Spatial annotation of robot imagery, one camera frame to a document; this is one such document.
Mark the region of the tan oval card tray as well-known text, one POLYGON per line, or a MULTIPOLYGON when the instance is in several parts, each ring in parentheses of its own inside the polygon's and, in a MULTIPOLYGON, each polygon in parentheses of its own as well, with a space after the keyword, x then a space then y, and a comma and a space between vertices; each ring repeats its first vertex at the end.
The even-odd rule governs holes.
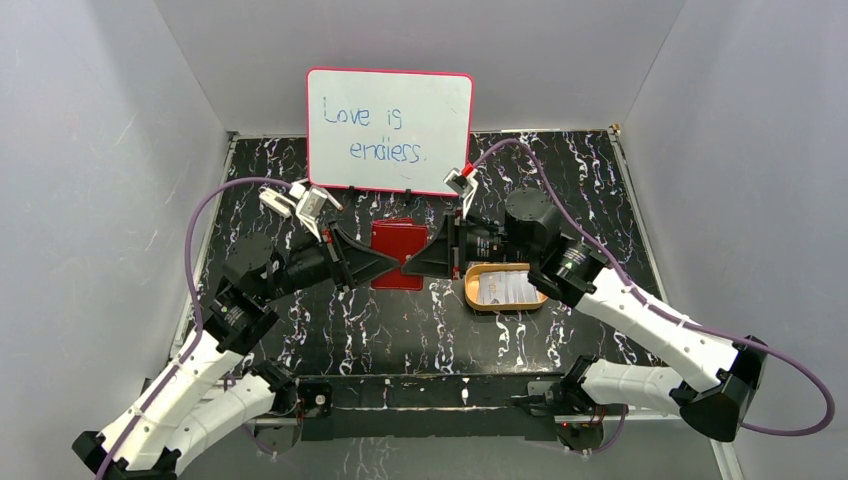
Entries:
POLYGON ((528 263, 477 263, 464 277, 467 305, 478 312, 535 311, 548 300, 529 282, 528 263))

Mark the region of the red leather card holder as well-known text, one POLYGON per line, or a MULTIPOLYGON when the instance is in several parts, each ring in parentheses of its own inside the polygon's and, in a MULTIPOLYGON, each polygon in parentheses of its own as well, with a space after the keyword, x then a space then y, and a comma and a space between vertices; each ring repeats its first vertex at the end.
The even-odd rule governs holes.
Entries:
POLYGON ((414 224, 411 218, 383 219, 372 223, 371 247, 396 259, 400 266, 371 282, 375 290, 420 291, 423 277, 407 275, 401 267, 428 242, 428 228, 414 224))

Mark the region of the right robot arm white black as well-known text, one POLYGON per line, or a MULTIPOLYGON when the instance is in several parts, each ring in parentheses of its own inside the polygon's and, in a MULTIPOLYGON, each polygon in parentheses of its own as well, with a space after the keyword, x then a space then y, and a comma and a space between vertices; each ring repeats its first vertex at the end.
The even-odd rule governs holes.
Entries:
POLYGON ((558 385, 529 394, 525 405, 577 414, 601 405, 646 407, 676 415, 710 439, 733 441, 762 379, 764 353, 669 320, 668 305, 626 285, 610 260, 563 233, 562 223, 545 193, 518 189, 507 196, 501 221, 446 213, 436 237, 402 271, 459 279, 469 262, 528 264, 528 280, 540 293, 613 327, 664 364, 581 356, 558 385))

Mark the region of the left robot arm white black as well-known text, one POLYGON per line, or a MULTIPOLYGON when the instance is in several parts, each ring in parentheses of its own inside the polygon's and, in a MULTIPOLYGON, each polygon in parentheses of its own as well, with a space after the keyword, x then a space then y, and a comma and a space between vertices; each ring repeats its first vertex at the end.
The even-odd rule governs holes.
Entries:
POLYGON ((254 367, 204 407, 198 404, 277 323, 272 302, 327 280, 340 290, 356 288, 399 265, 337 225, 289 255, 266 234, 239 238, 198 329, 124 413, 99 431, 82 432, 73 452, 98 479, 175 479, 247 420, 301 409, 296 381, 275 361, 254 367))

